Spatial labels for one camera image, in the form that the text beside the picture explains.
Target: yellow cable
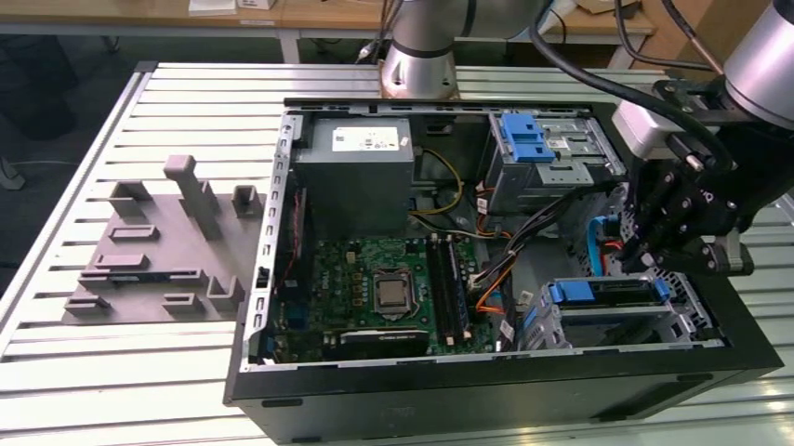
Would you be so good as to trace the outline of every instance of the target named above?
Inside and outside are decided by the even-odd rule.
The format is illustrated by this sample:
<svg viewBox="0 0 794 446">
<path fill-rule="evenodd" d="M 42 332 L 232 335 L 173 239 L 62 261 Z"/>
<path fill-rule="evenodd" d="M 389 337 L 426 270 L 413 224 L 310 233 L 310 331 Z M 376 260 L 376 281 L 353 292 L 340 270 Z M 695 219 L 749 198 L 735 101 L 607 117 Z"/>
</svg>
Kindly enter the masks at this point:
<svg viewBox="0 0 794 446">
<path fill-rule="evenodd" d="M 437 161 L 441 162 L 441 164 L 450 171 L 450 174 L 454 175 L 454 181 L 457 181 L 457 194 L 454 195 L 454 199 L 450 201 L 450 203 L 446 204 L 444 207 L 441 207 L 438 209 L 426 209 L 426 210 L 420 210 L 420 211 L 418 210 L 410 211 L 408 214 L 410 214 L 412 216 L 430 216 L 430 215 L 434 215 L 434 214 L 442 214 L 444 212 L 446 212 L 448 210 L 450 210 L 450 208 L 454 207 L 457 205 L 457 203 L 460 203 L 460 199 L 462 198 L 462 181 L 460 180 L 460 175 L 457 175 L 457 171 L 450 166 L 450 164 L 446 161 L 446 159 L 436 151 L 432 151 L 429 149 L 424 149 L 424 151 L 428 151 L 432 154 L 432 156 L 434 156 L 434 158 L 437 158 Z"/>
</svg>

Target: wire bundle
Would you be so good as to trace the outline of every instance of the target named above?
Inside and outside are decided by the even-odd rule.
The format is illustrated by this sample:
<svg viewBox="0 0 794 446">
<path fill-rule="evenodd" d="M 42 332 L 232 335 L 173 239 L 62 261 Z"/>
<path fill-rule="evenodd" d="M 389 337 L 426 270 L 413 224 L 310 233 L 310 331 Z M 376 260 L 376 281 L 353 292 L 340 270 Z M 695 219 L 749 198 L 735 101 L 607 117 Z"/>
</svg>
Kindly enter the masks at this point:
<svg viewBox="0 0 794 446">
<path fill-rule="evenodd" d="M 499 288 L 503 281 L 509 275 L 509 271 L 512 270 L 516 258 L 519 256 L 519 252 L 525 246 L 528 240 L 535 237 L 541 230 L 548 228 L 551 225 L 555 224 L 559 217 L 564 214 L 568 210 L 571 204 L 585 195 L 599 192 L 608 192 L 616 187 L 617 183 L 613 181 L 607 181 L 593 186 L 588 186 L 585 188 L 577 188 L 571 190 L 565 193 L 561 197 L 553 200 L 549 204 L 545 205 L 539 211 L 536 211 L 532 216 L 527 218 L 520 225 L 519 230 L 513 234 L 509 242 L 507 242 L 507 246 L 503 249 L 503 255 L 493 262 L 493 265 L 481 271 L 476 276 L 473 276 L 472 283 L 479 284 L 481 281 L 485 280 L 496 271 L 500 272 L 496 280 L 491 283 L 483 296 L 480 297 L 475 309 L 481 312 L 499 312 L 503 313 L 500 308 L 492 308 L 485 305 L 485 301 L 489 298 L 493 291 Z"/>
</svg>

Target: blue latch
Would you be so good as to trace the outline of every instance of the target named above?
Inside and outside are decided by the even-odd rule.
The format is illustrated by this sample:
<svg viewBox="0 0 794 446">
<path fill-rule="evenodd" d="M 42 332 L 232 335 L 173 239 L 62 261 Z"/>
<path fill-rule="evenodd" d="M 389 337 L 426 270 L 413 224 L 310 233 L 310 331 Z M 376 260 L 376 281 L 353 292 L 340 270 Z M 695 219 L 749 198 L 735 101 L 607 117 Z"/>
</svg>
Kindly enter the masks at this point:
<svg viewBox="0 0 794 446">
<path fill-rule="evenodd" d="M 503 114 L 501 131 L 516 163 L 549 163 L 556 159 L 555 153 L 545 147 L 543 129 L 531 114 Z"/>
<path fill-rule="evenodd" d="M 556 286 L 561 290 L 561 295 L 565 302 L 585 302 L 595 300 L 591 285 L 587 282 L 557 282 Z"/>
<path fill-rule="evenodd" d="M 669 298 L 669 287 L 667 286 L 667 282 L 663 278 L 657 278 L 653 281 L 653 287 L 656 288 L 656 293 L 659 294 L 659 301 L 665 302 Z"/>
</svg>

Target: cpu socket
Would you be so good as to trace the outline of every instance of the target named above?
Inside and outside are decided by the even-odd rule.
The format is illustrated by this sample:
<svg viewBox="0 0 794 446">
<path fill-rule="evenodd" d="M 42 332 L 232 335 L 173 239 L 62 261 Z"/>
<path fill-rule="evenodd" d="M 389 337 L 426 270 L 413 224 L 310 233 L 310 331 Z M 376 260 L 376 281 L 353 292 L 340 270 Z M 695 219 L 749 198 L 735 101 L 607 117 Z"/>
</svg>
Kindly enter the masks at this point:
<svg viewBox="0 0 794 446">
<path fill-rule="evenodd" d="M 413 303 L 410 272 L 378 273 L 374 284 L 374 312 L 388 321 L 396 321 L 409 311 Z"/>
</svg>

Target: metal workbench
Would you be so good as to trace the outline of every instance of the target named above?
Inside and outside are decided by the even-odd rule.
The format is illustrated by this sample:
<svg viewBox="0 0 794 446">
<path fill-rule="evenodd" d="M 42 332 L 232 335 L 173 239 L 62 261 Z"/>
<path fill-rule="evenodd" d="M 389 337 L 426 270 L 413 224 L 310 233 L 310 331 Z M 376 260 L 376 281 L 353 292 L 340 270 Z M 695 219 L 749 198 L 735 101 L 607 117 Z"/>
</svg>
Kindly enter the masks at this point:
<svg viewBox="0 0 794 446">
<path fill-rule="evenodd" d="M 659 72 L 603 72 L 643 85 Z M 611 100 L 547 69 L 458 68 L 465 99 Z M 284 97 L 374 98 L 372 68 L 328 65 L 168 64 L 136 72 L 0 300 L 1 446 L 266 444 L 237 409 L 220 404 L 232 322 L 62 326 L 113 208 L 114 181 L 142 178 L 177 193 L 161 162 L 192 154 L 212 190 L 268 189 Z M 723 387 L 640 423 L 552 426 L 377 440 L 382 444 L 791 444 L 794 443 L 794 227 L 784 202 L 745 235 L 757 270 L 732 280 L 787 366 Z"/>
</svg>

